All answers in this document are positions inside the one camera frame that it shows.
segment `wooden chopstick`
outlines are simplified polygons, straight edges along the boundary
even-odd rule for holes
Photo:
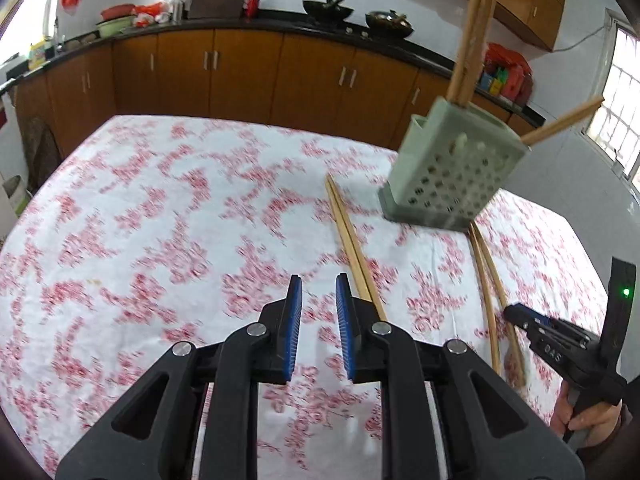
[[[478,268],[478,276],[480,277],[480,285],[482,288],[482,296],[484,298],[484,313],[486,315],[486,323],[489,329],[489,343],[491,346],[491,366],[494,372],[500,375],[500,347],[498,345],[498,330],[495,326],[494,306],[491,301],[489,292],[489,283],[484,271],[484,263],[482,262],[482,254],[478,246],[475,229],[469,229],[469,239],[471,240],[471,248],[474,252],[476,267]]]
[[[489,247],[487,247],[484,238],[482,238],[482,233],[475,221],[471,221],[471,228],[476,232],[476,239],[478,240],[478,245],[480,246],[480,250],[484,255],[484,260],[486,261],[486,266],[489,268],[489,273],[491,274],[492,279],[494,280],[495,290],[498,293],[498,300],[500,301],[500,308],[504,310],[507,306],[507,295],[504,292],[504,287],[502,286],[502,282],[500,280],[500,276],[498,275],[498,269],[495,267],[495,263],[493,258],[491,257],[491,253],[489,252]],[[524,355],[522,354],[522,349],[520,348],[520,343],[518,341],[518,336],[516,335],[516,329],[511,323],[507,323],[507,338],[509,339],[509,346],[511,349],[511,353],[513,354],[513,360],[515,364],[515,386],[517,388],[523,388],[527,382],[526,373],[525,373],[525,363],[524,363]]]
[[[465,103],[465,106],[474,96],[476,84],[478,83],[482,67],[484,66],[484,46],[486,44],[491,19],[494,16],[496,2],[497,0],[482,0],[478,12],[473,45],[468,53],[468,59],[466,61],[467,70],[460,90],[459,101]]]
[[[471,35],[474,30],[474,24],[476,23],[476,16],[480,9],[481,0],[469,0],[466,8],[466,23],[465,29],[462,33],[462,40],[458,47],[458,57],[456,58],[456,65],[451,75],[451,81],[449,82],[449,88],[447,89],[447,101],[455,104],[458,103],[458,96],[460,89],[462,88],[462,80],[465,76],[465,62],[471,42]]]
[[[594,97],[593,99],[581,104],[576,109],[565,113],[557,121],[545,124],[541,128],[523,135],[522,137],[520,137],[520,140],[527,146],[533,146],[534,144],[542,142],[552,135],[555,135],[556,133],[567,129],[572,124],[575,124],[578,121],[581,121],[586,117],[593,115],[598,111],[598,108],[600,108],[603,102],[603,96]]]
[[[351,272],[353,273],[353,277],[356,280],[356,287],[358,288],[358,293],[363,300],[370,301],[376,307],[376,311],[378,312],[378,317],[380,321],[386,321],[385,309],[382,306],[382,300],[380,299],[380,294],[378,293],[378,288],[376,283],[373,281],[373,277],[371,276],[371,272],[369,270],[369,264],[367,263],[364,254],[362,254],[362,249],[360,248],[360,242],[358,241],[358,237],[356,235],[355,229],[353,228],[353,224],[349,218],[349,214],[347,213],[347,209],[344,206],[344,202],[342,201],[342,197],[340,195],[340,190],[335,185],[334,180],[331,175],[326,176],[325,186],[327,188],[327,192],[329,193],[329,199],[332,202],[332,208],[337,208],[337,214],[334,210],[335,221],[338,224],[338,230],[340,231],[340,238],[342,239],[342,244],[345,247],[345,252],[347,252],[347,256],[349,258],[349,263],[351,267]],[[343,237],[342,232],[346,232],[346,238]],[[353,248],[353,254],[355,255],[355,261],[352,260],[352,256],[349,256],[351,250],[348,249],[348,245]],[[364,297],[360,290],[360,286],[358,286],[358,279],[356,278],[356,274],[361,275],[364,279],[364,288],[367,289],[368,298]]]

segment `table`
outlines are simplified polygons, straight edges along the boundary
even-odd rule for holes
[[[378,478],[379,391],[350,384],[342,368],[332,291],[348,264],[327,172],[390,322],[434,344],[462,338],[490,362],[465,235],[382,218],[376,192],[395,156],[220,120],[119,116],[100,127],[34,197],[0,255],[0,403],[43,468],[53,475],[172,343],[224,340],[283,298],[296,273],[296,370],[287,386],[260,387],[260,477]],[[478,224],[511,301],[599,332],[606,294],[566,220],[501,190]],[[521,394],[549,420],[559,378],[525,354]]]

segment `wire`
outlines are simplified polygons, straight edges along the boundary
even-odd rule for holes
[[[591,34],[589,34],[588,36],[585,36],[584,38],[582,38],[580,41],[578,41],[578,43],[574,43],[572,44],[572,46],[568,46],[567,48],[558,48],[557,50],[554,50],[554,52],[566,52],[567,50],[571,50],[572,48],[577,47],[578,45],[580,45],[581,43],[587,41],[591,36],[595,36],[596,34],[598,34],[603,28],[606,28],[607,25],[603,25],[602,27],[598,28],[597,30],[594,30]]]

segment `silver handle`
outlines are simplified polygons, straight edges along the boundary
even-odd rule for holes
[[[347,73],[347,67],[343,66],[342,67],[342,73],[340,74],[340,79],[338,81],[338,86],[342,86],[342,83],[344,83],[344,76]]]

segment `metal screw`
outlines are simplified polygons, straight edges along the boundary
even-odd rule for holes
[[[178,357],[184,357],[185,355],[189,355],[191,353],[191,343],[187,341],[177,342],[174,347],[171,348],[171,351]]]
[[[378,335],[389,335],[391,334],[391,325],[384,321],[379,321],[371,326],[371,331]]]
[[[460,339],[452,339],[447,341],[447,350],[452,354],[460,355],[466,352],[466,343]]]
[[[246,328],[246,332],[248,333],[248,335],[258,337],[267,333],[267,327],[265,327],[262,323],[251,323],[251,325]]]

